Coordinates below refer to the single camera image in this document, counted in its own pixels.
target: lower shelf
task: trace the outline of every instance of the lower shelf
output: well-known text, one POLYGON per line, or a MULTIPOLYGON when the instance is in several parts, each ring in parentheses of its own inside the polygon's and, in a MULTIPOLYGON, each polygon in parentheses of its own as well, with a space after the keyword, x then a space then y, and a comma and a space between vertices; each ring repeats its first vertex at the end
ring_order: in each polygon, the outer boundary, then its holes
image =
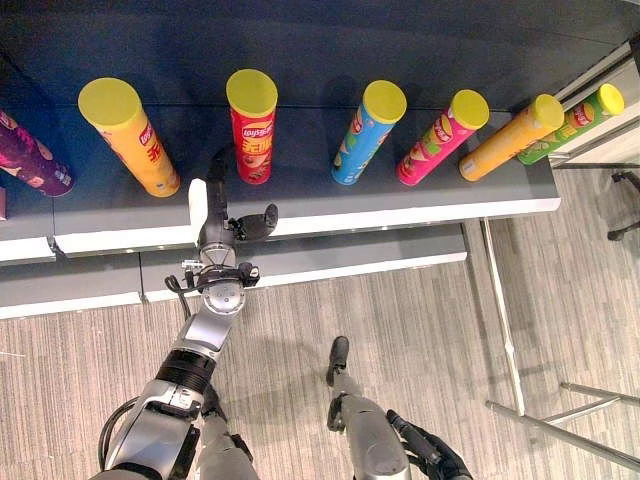
MULTIPOLYGON (((256 288, 462 261, 460 224, 240 244, 260 267, 256 288)), ((0 319, 175 298, 164 278, 182 277, 194 249, 58 259, 0 267, 0 319)))
MULTIPOLYGON (((148 301, 175 298, 164 286, 194 249, 142 252, 142 281, 148 301)), ((467 250, 460 224, 330 235, 241 244, 238 260, 260 268, 256 288, 325 278, 463 261, 467 250)))
POLYGON ((0 319, 141 303, 140 257, 108 255, 0 268, 0 319))

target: floor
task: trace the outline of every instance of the floor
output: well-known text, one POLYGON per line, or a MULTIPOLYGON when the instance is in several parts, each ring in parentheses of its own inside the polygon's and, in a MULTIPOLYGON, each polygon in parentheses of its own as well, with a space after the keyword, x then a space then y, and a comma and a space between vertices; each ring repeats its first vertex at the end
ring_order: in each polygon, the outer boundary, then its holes
MULTIPOLYGON (((561 380, 640 395, 640 232, 606 240, 640 204, 610 173, 556 170, 559 211, 491 222, 534 416, 588 401, 561 380)), ((351 479, 346 439, 325 427, 338 334, 366 395, 446 439, 476 479, 638 478, 484 406, 513 401, 480 226, 465 227, 466 262, 250 293, 214 384, 263 480, 351 479)), ((0 479, 95 474, 103 421, 180 323, 177 302, 0 322, 0 479)), ((568 428, 640 456, 639 426, 614 405, 568 428)))

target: red chip can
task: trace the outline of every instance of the red chip can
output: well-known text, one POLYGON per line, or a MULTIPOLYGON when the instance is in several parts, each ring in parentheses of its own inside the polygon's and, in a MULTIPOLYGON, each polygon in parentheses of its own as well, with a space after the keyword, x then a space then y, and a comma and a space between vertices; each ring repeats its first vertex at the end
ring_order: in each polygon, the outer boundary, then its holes
POLYGON ((251 185, 264 183, 271 175, 276 85, 258 70, 238 70, 227 81, 227 98, 238 175, 251 185))

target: cable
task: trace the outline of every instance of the cable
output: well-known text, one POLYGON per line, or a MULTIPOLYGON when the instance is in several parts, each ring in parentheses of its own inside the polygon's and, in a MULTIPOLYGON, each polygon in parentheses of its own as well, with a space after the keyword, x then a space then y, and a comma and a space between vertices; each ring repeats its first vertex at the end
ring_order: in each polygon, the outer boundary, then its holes
POLYGON ((182 305, 184 319, 187 320, 191 316, 191 309, 189 308, 189 304, 187 303, 187 299, 184 294, 197 290, 197 288, 182 288, 175 275, 169 275, 168 277, 166 277, 164 279, 164 284, 169 290, 178 295, 178 298, 180 299, 180 305, 182 305))
POLYGON ((109 444, 111 443, 111 434, 116 425, 116 422, 122 415, 127 413, 133 408, 138 401, 139 397, 132 398, 131 400, 120 405, 115 412, 107 419, 100 431, 100 438, 98 439, 98 464, 100 465, 100 471, 104 472, 104 468, 107 462, 107 454, 109 453, 109 444))

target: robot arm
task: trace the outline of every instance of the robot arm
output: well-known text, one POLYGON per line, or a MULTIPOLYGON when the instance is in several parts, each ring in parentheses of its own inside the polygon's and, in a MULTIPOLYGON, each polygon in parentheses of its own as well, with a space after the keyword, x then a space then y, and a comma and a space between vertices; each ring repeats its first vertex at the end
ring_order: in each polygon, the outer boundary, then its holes
MULTIPOLYGON (((178 480, 189 473, 200 438, 193 423, 201 414, 205 390, 233 319, 244 306, 244 288, 255 285, 260 278, 257 267, 248 263, 236 266, 235 242, 266 237, 277 223, 275 205, 270 205, 264 215, 228 218, 224 168, 220 165, 213 164, 206 181, 194 180, 189 192, 192 221, 199 219, 195 225, 199 262, 186 263, 187 288, 181 288, 175 278, 175 282, 167 282, 181 297, 199 290, 200 308, 189 315, 156 377, 147 383, 117 435, 105 447, 105 471, 92 480, 178 480)), ((211 421, 220 423, 217 418, 211 421)), ((217 430, 223 425, 226 423, 217 425, 217 430)), ((237 455, 229 456, 232 450, 220 448, 227 458, 237 460, 237 455)), ((248 465, 238 471, 252 471, 248 465)))

